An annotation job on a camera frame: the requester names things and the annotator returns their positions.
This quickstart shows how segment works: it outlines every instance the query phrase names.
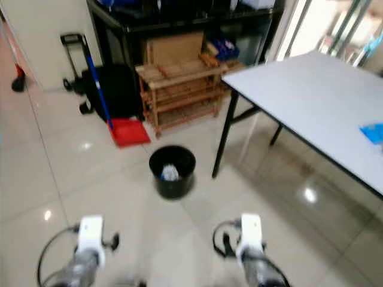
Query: blue broom handle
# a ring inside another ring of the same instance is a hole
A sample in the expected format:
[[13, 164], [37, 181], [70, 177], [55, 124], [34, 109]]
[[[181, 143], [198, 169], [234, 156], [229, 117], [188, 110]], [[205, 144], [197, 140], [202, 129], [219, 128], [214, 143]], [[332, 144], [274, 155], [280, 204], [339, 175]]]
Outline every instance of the blue broom handle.
[[109, 111], [108, 111], [108, 108], [107, 108], [107, 103], [105, 102], [104, 94], [103, 94], [103, 92], [101, 90], [100, 82], [98, 80], [96, 68], [95, 68], [95, 65], [93, 64], [92, 57], [87, 56], [86, 60], [88, 62], [90, 71], [91, 71], [93, 79], [95, 81], [96, 88], [97, 88], [97, 91], [98, 91], [98, 95], [100, 96], [102, 107], [104, 108], [105, 116], [107, 117], [107, 120], [108, 120], [108, 123], [109, 123], [109, 126], [110, 126], [111, 130], [113, 130], [112, 119], [110, 117], [110, 114], [109, 114]]

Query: white table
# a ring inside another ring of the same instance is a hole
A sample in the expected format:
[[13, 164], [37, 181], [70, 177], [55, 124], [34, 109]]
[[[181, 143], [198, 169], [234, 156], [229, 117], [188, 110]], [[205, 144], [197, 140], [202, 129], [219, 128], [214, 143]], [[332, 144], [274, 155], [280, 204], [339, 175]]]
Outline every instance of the white table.
[[[383, 79], [314, 51], [248, 68], [223, 81], [232, 88], [232, 99], [213, 178], [230, 125], [264, 111], [383, 198], [383, 151], [359, 130], [383, 122]], [[254, 107], [233, 118], [239, 94]]]

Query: black bag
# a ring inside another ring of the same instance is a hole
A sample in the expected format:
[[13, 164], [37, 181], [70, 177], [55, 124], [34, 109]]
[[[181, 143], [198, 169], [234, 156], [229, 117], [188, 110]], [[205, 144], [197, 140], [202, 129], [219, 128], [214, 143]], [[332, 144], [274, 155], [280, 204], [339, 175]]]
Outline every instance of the black bag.
[[[86, 102], [82, 103], [80, 112], [84, 115], [96, 110], [97, 114], [106, 122], [105, 112], [90, 70], [84, 70], [81, 73], [82, 78], [79, 78], [67, 47], [69, 44], [81, 44], [83, 51], [89, 49], [85, 36], [79, 33], [69, 33], [61, 35], [60, 38], [67, 50], [75, 79], [81, 86], [77, 89], [84, 91], [90, 103], [90, 106]], [[112, 118], [129, 118], [136, 115], [141, 118], [141, 100], [135, 93], [132, 71], [125, 65], [98, 66], [96, 70], [110, 116]], [[64, 86], [67, 88], [66, 84], [68, 81], [64, 79]]]

